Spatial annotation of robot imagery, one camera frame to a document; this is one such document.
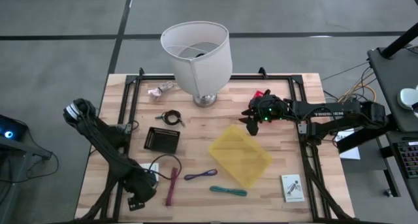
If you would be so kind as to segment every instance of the white lampshade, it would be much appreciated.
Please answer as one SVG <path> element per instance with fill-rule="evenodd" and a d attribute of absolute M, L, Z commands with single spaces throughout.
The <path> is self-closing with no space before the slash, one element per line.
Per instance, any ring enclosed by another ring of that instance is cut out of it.
<path fill-rule="evenodd" d="M 204 97 L 218 92 L 229 81 L 233 61 L 229 32 L 223 25 L 213 22 L 174 25 L 163 32 L 161 44 L 171 57 L 178 85 L 187 93 Z M 185 55 L 190 51 L 195 54 Z"/>

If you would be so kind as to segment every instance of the wooden table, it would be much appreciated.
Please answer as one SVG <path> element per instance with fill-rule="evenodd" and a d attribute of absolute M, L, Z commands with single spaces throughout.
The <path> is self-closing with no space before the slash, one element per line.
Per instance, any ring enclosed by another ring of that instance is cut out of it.
<path fill-rule="evenodd" d="M 318 74 L 301 74 L 303 76 L 306 96 L 309 103 L 323 103 L 325 98 Z M 107 124 L 115 124 L 120 111 L 121 97 L 125 83 L 125 74 L 111 74 L 104 92 L 100 118 Z M 248 189 L 247 197 L 230 194 L 213 193 L 211 185 L 240 188 L 239 183 L 226 172 L 209 154 L 208 148 L 224 130 L 235 124 L 246 132 L 245 125 L 238 121 L 241 111 L 248 107 L 248 101 L 257 90 L 271 89 L 272 94 L 280 98 L 290 98 L 289 85 L 283 80 L 231 80 L 220 90 L 214 106 L 199 108 L 195 106 L 190 94 L 179 88 L 167 92 L 158 102 L 148 96 L 148 90 L 157 88 L 162 81 L 141 81 L 135 119 L 139 128 L 133 132 L 129 156 L 139 163 L 149 163 L 158 155 L 144 149 L 148 128 L 160 127 L 181 132 L 176 156 L 183 164 L 180 179 L 176 182 L 171 207 L 165 206 L 165 198 L 170 182 L 160 178 L 157 194 L 141 210 L 130 212 L 127 205 L 128 194 L 124 193 L 120 212 L 120 221 L 135 222 L 209 222 L 209 221 L 243 221 L 243 222 L 281 222 L 311 221 L 312 215 L 308 203 L 308 191 L 304 179 L 304 169 L 300 156 L 295 123 L 291 121 L 274 121 L 259 124 L 259 133 L 252 137 L 273 158 L 272 164 Z M 182 113 L 186 124 L 165 125 L 155 117 L 167 110 L 175 109 Z M 327 121 L 329 118 L 316 118 L 316 121 Z M 327 142 L 319 146 L 325 185 L 343 210 L 354 216 L 346 179 L 337 149 Z M 159 171 L 167 176 L 176 161 L 170 157 L 159 160 Z M 186 174 L 196 174 L 216 168 L 219 173 L 214 177 L 197 178 L 185 181 Z M 86 174 L 76 217 L 83 216 L 103 191 L 108 173 L 107 162 L 99 153 L 94 153 L 88 161 Z M 284 202 L 280 176 L 299 174 L 302 179 L 304 202 Z M 319 192 L 315 192 L 317 207 L 321 210 Z"/>

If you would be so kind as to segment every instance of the teal cable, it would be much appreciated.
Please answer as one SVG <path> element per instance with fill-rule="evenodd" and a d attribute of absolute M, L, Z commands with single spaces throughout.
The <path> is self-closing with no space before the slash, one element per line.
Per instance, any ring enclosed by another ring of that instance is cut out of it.
<path fill-rule="evenodd" d="M 227 189 L 227 188 L 223 188 L 223 187 L 218 187 L 216 185 L 213 185 L 209 188 L 210 191 L 214 191 L 214 192 L 223 192 L 223 193 L 230 193 L 233 195 L 238 195 L 238 196 L 242 196 L 242 197 L 246 197 L 247 196 L 247 191 L 241 190 L 241 189 Z"/>

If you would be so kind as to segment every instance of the lamp base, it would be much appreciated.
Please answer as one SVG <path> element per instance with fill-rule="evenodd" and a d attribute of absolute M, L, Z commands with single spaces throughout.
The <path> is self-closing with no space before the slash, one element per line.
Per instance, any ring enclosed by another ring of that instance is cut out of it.
<path fill-rule="evenodd" d="M 212 93 L 212 94 L 205 95 L 202 97 L 199 97 L 196 95 L 193 96 L 193 102 L 195 102 L 195 104 L 199 107 L 212 106 L 216 102 L 216 99 L 217 99 L 217 93 Z"/>

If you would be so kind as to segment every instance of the red object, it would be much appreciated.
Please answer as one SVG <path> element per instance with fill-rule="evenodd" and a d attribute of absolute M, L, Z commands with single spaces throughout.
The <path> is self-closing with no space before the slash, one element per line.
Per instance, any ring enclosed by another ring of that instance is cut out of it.
<path fill-rule="evenodd" d="M 264 95 L 264 93 L 262 92 L 262 91 L 256 91 L 255 92 L 255 94 L 254 94 L 254 97 L 253 98 L 256 98 L 256 97 L 262 97 Z"/>
<path fill-rule="evenodd" d="M 171 206 L 171 198 L 172 195 L 174 193 L 174 185 L 176 185 L 176 180 L 177 180 L 177 168 L 172 168 L 171 170 L 171 184 L 170 184 L 170 189 L 169 189 L 169 193 L 167 195 L 167 199 L 165 201 L 165 206 Z"/>

